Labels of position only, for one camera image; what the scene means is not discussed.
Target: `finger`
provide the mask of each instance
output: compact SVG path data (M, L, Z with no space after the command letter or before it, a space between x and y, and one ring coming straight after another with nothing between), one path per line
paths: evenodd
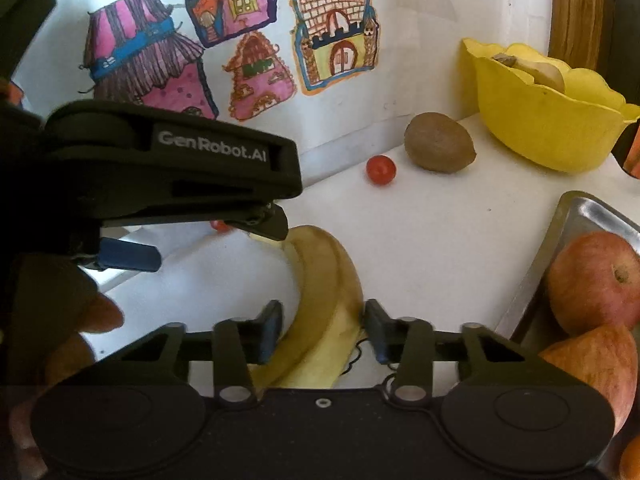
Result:
M44 367L46 386L53 386L95 363L94 352L79 334L73 334L49 356Z
M78 319L78 332L102 334L120 328L124 316L120 309L106 296L99 294Z
M9 413L9 432L16 447L27 449L36 446L31 434L31 410L36 399L25 400L15 406Z
M22 475L22 480L38 480L46 475L47 465L35 447L19 449L16 452L16 458L18 459L18 469Z

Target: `kiwi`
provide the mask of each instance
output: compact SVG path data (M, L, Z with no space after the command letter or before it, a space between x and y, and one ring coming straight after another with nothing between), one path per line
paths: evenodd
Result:
M404 132L411 161L429 171L456 173L476 160L474 142L464 126L444 114L415 116Z

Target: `yellow plastic basket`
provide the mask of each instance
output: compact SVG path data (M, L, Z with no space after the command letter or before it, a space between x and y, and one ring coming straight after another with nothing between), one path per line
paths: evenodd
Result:
M509 48L463 40L473 57L478 104L492 134L514 152L553 170L580 173L597 168L640 107L627 104L602 76L542 56L522 43ZM565 94L534 83L533 76L492 59L505 53L550 63L564 78Z

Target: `silver tray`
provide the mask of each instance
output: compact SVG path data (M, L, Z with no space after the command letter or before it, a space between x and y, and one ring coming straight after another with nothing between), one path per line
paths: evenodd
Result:
M640 226L588 193L569 191L562 195L540 250L498 323L498 334L536 352L568 338L551 313L543 277L556 254L572 238L598 230L622 236L640 254ZM634 332L634 336L638 344L638 333ZM625 427L613 439L599 465L611 479L618 477L618 463L626 444L639 433L636 401Z

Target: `red tomato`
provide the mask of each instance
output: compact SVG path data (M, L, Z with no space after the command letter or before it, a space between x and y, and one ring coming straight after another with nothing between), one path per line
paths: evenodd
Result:
M233 229L231 226L226 225L222 220L212 220L209 223L211 224L211 227L213 227L220 234L228 233L229 231L231 231L231 229Z
M367 162L367 176L377 186L386 186L396 177L396 165L386 155L372 156Z

